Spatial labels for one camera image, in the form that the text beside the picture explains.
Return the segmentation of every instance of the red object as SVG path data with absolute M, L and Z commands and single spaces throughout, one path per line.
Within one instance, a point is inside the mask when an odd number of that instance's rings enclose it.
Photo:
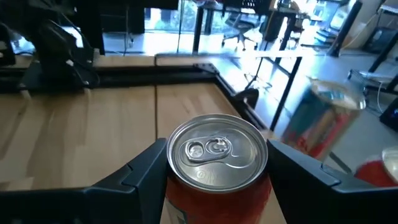
M 381 159 L 365 162 L 358 168 L 354 176 L 376 187 L 398 186 L 387 173 Z
M 183 184 L 174 174 L 167 178 L 166 197 L 189 224 L 254 224 L 271 192 L 268 175 L 237 192 L 209 194 Z
M 343 128 L 349 123 L 349 121 L 350 117 L 348 115 L 340 114 L 339 116 L 336 116 L 336 121 L 333 124 L 330 132 L 326 134 L 325 140 L 323 140 L 323 142 L 320 142 L 319 145 L 314 146 L 308 152 L 308 155 L 313 158 L 319 159 L 323 151 L 327 150 L 332 142 L 338 138 L 338 135 L 340 134 L 340 132 L 342 132 Z

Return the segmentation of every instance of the cable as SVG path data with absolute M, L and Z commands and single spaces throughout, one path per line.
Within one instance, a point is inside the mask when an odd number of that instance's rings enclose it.
M 23 55 L 23 54 L 33 55 L 33 52 L 21 51 L 21 52 L 15 53 L 15 55 Z
M 377 91 L 377 107 L 379 107 L 380 113 L 383 113 L 383 110 L 380 107 L 380 91 L 381 91 L 381 86 L 383 85 L 383 82 L 380 82 L 379 90 Z
M 386 25 L 386 27 L 389 27 L 392 24 L 392 22 L 395 21 L 395 19 L 396 19 L 395 17 L 393 19 L 391 19 L 391 21 Z
M 363 27 L 363 29 L 347 44 L 347 45 L 345 45 L 344 47 L 342 47 L 341 49 L 340 49 L 340 51 L 341 50 L 344 50 L 344 49 L 346 49 L 347 47 L 349 47 L 351 44 L 353 44 L 353 42 L 359 37 L 359 36 L 361 36 L 361 34 L 366 30 L 366 27 L 370 24 L 370 22 L 373 20 L 373 18 L 375 17 L 375 16 L 377 16 L 377 14 L 375 14 L 375 15 L 373 15 L 369 20 L 368 20 L 368 22 L 365 24 L 365 27 Z
M 51 5 L 49 2 L 46 2 L 45 0 L 41 0 L 42 3 L 44 3 L 45 5 L 47 5 L 50 8 L 54 8 L 53 5 Z M 92 46 L 90 45 L 90 43 L 88 42 L 87 38 L 83 35 L 83 33 L 81 33 L 80 29 L 77 28 L 77 26 L 62 12 L 55 10 L 58 14 L 60 14 L 66 21 L 69 22 L 69 24 L 80 34 L 81 39 L 86 43 L 86 45 L 90 48 L 93 49 Z
M 157 102 L 158 102 L 158 90 L 157 90 L 157 85 L 154 85 L 155 87 L 155 139 L 157 139 L 159 137 L 159 125 L 158 125 L 158 106 L 157 106 Z
M 101 81 L 101 80 L 100 80 L 100 76 L 99 76 L 92 68 L 89 68 L 89 67 L 87 67 L 86 65 L 83 65 L 82 63 L 80 63 L 79 61 L 74 60 L 74 59 L 72 59 L 72 62 L 73 62 L 75 65 L 79 65 L 81 68 L 83 68 L 83 69 L 89 71 L 90 73 L 94 74 L 95 77 L 96 77 L 96 79 L 97 79 L 97 82 L 96 82 L 96 84 L 95 84 L 94 86 L 99 86 L 99 85 L 100 85 L 100 81 Z M 73 69 L 74 69 L 74 70 L 76 71 L 76 73 L 80 76 L 80 74 L 78 73 L 77 69 L 74 68 L 74 67 L 73 67 Z
M 73 71 L 76 73 L 77 77 L 80 79 L 81 83 L 84 85 L 84 80 L 83 77 L 81 77 L 80 72 L 73 66 L 71 66 L 71 68 L 73 69 Z
M 344 50 L 344 49 L 346 49 L 348 46 L 350 46 L 350 45 L 362 34 L 362 32 L 364 32 L 364 31 L 366 30 L 366 27 L 370 24 L 370 22 L 373 20 L 373 18 L 374 18 L 375 16 L 377 16 L 377 14 L 380 13 L 379 18 L 377 19 L 377 24 L 379 23 L 380 18 L 381 18 L 381 15 L 382 15 L 382 12 L 381 12 L 381 11 L 379 12 L 379 10 L 380 10 L 380 7 L 379 7 L 379 9 L 377 9 L 376 13 L 367 21 L 367 23 L 365 24 L 365 27 L 354 37 L 354 39 L 352 39 L 347 45 L 345 45 L 344 47 L 342 47 L 341 50 Z
M 93 49 L 90 43 L 88 42 L 87 38 L 83 35 L 83 33 L 80 32 L 80 29 L 77 28 L 77 26 L 62 12 L 58 12 L 66 21 L 69 22 L 69 24 L 80 34 L 81 39 L 86 43 L 86 45 L 90 48 Z
M 124 52 L 123 57 L 127 52 L 127 36 L 129 35 L 129 5 L 126 6 L 126 33 L 124 33 Z
M 115 50 L 105 50 L 105 53 L 115 53 L 115 54 L 118 54 L 118 55 L 123 55 L 123 52 L 121 53 L 121 52 L 117 52 Z
M 382 113 L 379 112 L 379 109 L 374 108 L 373 106 L 366 105 L 366 110 L 373 114 L 374 116 L 379 117 Z

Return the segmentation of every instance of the floor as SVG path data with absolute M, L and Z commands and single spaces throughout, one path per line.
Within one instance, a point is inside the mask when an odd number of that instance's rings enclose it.
M 69 30 L 73 35 L 78 35 L 76 31 Z M 105 34 L 105 49 L 108 54 L 122 54 L 124 51 L 124 34 Z M 220 53 L 241 51 L 241 44 L 236 47 L 235 40 L 228 40 L 225 46 L 221 47 L 222 35 L 203 35 L 200 39 L 199 52 L 203 53 Z M 178 34 L 166 33 L 145 33 L 143 35 L 134 36 L 134 43 L 127 43 L 127 54 L 136 53 L 171 53 L 171 52 L 191 52 L 193 44 L 192 34 L 182 34 L 178 44 Z M 278 48 L 279 42 L 272 45 L 272 48 Z M 29 49 L 29 43 L 21 43 L 24 50 Z M 253 50 L 254 44 L 248 43 L 247 51 Z M 303 94 L 304 86 L 308 85 L 307 77 L 317 77 L 335 82 L 346 82 L 346 77 L 350 69 L 367 70 L 375 59 L 374 55 L 364 54 L 363 52 L 344 51 L 339 58 L 328 56 L 308 56 L 304 57 L 298 70 L 296 79 L 293 83 L 290 94 L 287 98 L 285 108 L 275 129 L 275 133 L 280 136 L 290 118 L 299 104 Z M 287 70 L 292 68 L 294 58 L 283 58 L 281 65 Z M 228 59 L 214 59 L 213 63 L 220 70 L 225 79 L 234 87 L 236 91 L 241 91 L 248 83 L 248 78 L 254 75 L 259 60 L 248 58 L 240 61 L 230 61 Z M 388 73 L 394 75 L 397 68 L 394 62 L 385 62 L 377 72 Z M 254 86 L 261 90 L 261 99 L 259 100 L 256 111 L 261 115 L 264 122 L 270 126 L 275 114 L 277 105 L 282 96 L 283 90 L 287 83 L 288 77 L 276 69 L 271 63 L 263 61 L 259 71 L 259 82 L 255 82 Z M 373 108 L 377 95 L 370 94 Z M 381 94 L 381 108 L 384 109 L 389 102 L 394 99 L 393 96 Z M 373 110 L 364 110 L 360 116 L 354 121 L 353 125 L 346 131 L 346 134 L 335 144 L 333 152 L 351 169 L 364 162 L 373 155 L 380 155 L 385 147 L 398 145 L 398 134 L 391 129 L 385 127 L 378 120 L 378 112 Z M 325 161 L 328 165 L 338 168 L 332 160 Z

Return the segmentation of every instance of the can lid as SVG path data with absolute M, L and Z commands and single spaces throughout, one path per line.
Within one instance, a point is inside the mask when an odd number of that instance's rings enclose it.
M 365 96 L 350 91 L 344 85 L 322 80 L 311 80 L 311 89 L 321 99 L 333 105 L 351 110 L 362 110 L 366 107 Z
M 398 146 L 384 149 L 382 151 L 382 160 L 387 173 L 398 184 Z
M 232 192 L 265 169 L 267 146 L 247 121 L 225 114 L 198 116 L 179 126 L 167 143 L 167 159 L 186 184 L 206 192 Z

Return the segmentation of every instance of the black table leg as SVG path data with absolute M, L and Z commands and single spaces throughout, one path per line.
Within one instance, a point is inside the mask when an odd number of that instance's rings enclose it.
M 193 35 L 193 48 L 192 53 L 197 53 L 199 51 L 199 41 L 201 33 L 201 24 L 203 22 L 204 10 L 202 7 L 198 7 L 197 18 L 195 23 L 195 33 Z
M 289 23 L 287 24 L 285 35 L 284 38 L 282 39 L 282 43 L 280 44 L 279 50 L 285 50 L 287 42 L 290 39 L 290 35 L 292 33 L 295 24 L 296 24 L 296 17 L 289 18 Z M 276 58 L 275 63 L 279 63 L 280 60 L 281 58 Z
M 99 49 L 101 55 L 105 54 L 104 40 L 99 5 L 96 1 L 76 1 L 77 18 L 81 33 L 87 38 L 93 48 Z
M 211 25 L 213 24 L 214 11 L 208 11 L 206 15 L 205 30 L 203 31 L 205 35 L 211 34 Z
M 293 70 L 292 70 L 292 72 L 289 75 L 289 80 L 287 81 L 284 93 L 282 94 L 282 98 L 280 99 L 280 102 L 278 104 L 278 108 L 276 109 L 274 119 L 272 119 L 272 123 L 271 123 L 271 127 L 270 127 L 271 131 L 275 130 L 275 127 L 276 127 L 276 124 L 277 124 L 277 122 L 279 120 L 280 114 L 282 113 L 282 109 L 285 106 L 287 95 L 289 94 L 290 88 L 292 87 L 292 84 L 293 84 L 293 81 L 294 81 L 294 77 L 296 76 L 297 70 L 299 69 L 299 66 L 300 66 L 300 63 L 301 63 L 301 59 L 302 59 L 302 57 L 297 57 L 296 58 L 296 62 L 294 63 Z
M 349 30 L 354 24 L 356 16 L 358 15 L 359 11 L 361 10 L 362 2 L 356 1 L 348 13 L 347 18 L 345 19 L 341 29 L 332 45 L 330 46 L 327 55 L 332 57 L 339 57 L 341 46 L 343 45 L 343 41 L 348 35 Z
M 259 66 L 257 67 L 256 75 L 251 79 L 251 81 L 246 85 L 246 87 L 244 87 L 245 90 L 247 90 L 248 88 L 250 88 L 250 86 L 254 83 L 254 81 L 257 80 L 257 78 L 258 78 L 258 76 L 259 76 L 259 71 L 260 71 L 260 68 L 261 68 L 261 64 L 262 64 L 262 59 L 263 59 L 263 58 L 260 59 L 260 64 L 259 64 Z
M 386 59 L 387 55 L 390 53 L 392 48 L 395 46 L 398 40 L 398 32 L 393 36 L 391 41 L 387 44 L 387 46 L 383 49 L 383 51 L 379 54 L 377 59 L 373 62 L 372 67 L 369 69 L 369 72 L 375 72 L 376 69 L 380 66 L 380 64 Z

